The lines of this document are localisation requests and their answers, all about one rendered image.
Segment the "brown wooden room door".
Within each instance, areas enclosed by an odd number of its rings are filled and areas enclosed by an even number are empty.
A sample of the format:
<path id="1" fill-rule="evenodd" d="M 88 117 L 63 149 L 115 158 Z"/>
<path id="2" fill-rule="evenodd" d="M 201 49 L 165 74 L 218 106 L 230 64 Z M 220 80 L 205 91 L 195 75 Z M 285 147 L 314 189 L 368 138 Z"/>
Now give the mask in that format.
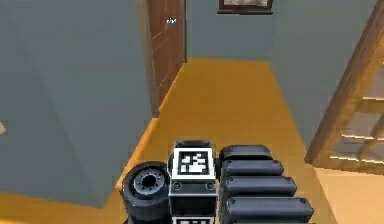
<path id="1" fill-rule="evenodd" d="M 147 0 L 158 102 L 162 104 L 184 64 L 184 0 Z M 167 24 L 168 18 L 177 23 Z"/>

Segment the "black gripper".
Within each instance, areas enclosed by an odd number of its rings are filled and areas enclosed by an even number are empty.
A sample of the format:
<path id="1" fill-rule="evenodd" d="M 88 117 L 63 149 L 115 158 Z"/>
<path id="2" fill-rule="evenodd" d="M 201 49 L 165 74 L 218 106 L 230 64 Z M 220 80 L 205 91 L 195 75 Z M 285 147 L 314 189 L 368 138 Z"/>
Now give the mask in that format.
<path id="1" fill-rule="evenodd" d="M 170 224 L 169 183 L 164 162 L 147 161 L 132 168 L 120 190 L 128 215 L 123 224 Z"/>

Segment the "dark framed wall picture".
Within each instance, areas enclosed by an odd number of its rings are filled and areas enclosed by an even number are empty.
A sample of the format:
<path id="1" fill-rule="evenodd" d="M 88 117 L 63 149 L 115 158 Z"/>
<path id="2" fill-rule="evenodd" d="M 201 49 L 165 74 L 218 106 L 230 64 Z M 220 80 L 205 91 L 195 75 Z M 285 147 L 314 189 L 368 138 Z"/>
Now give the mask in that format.
<path id="1" fill-rule="evenodd" d="M 218 14 L 272 15 L 273 0 L 219 0 Z"/>

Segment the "wooden framed glass door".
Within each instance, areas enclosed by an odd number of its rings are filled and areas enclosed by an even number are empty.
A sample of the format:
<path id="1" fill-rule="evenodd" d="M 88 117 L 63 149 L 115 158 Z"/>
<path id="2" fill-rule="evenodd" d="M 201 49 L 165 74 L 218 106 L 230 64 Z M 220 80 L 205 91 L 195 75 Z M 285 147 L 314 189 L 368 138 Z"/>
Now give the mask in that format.
<path id="1" fill-rule="evenodd" d="M 384 163 L 366 159 L 384 132 L 384 99 L 366 95 L 383 63 L 384 0 L 378 0 L 306 153 L 306 163 L 317 168 L 384 175 Z M 378 113 L 380 118 L 363 139 L 355 158 L 335 156 L 333 150 L 356 112 Z"/>

